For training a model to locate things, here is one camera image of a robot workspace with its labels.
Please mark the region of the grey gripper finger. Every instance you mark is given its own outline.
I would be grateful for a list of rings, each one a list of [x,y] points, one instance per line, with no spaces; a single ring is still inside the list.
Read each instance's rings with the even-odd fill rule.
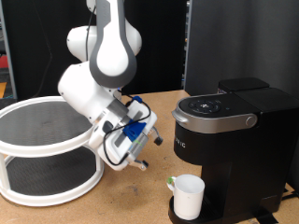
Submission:
[[[146,171],[149,166],[149,164],[146,161],[139,160],[129,161],[129,164],[140,169],[141,171]]]
[[[151,128],[151,135],[154,139],[154,143],[157,145],[157,146],[160,146],[163,142],[163,138],[160,136],[158,130],[155,128],[155,127],[152,127]]]

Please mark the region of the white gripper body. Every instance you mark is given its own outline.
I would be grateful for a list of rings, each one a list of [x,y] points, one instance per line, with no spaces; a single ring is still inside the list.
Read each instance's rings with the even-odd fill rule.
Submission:
[[[149,140],[157,116],[145,103],[131,101],[126,107],[114,100],[94,126],[89,146],[116,171],[124,169],[138,156]]]

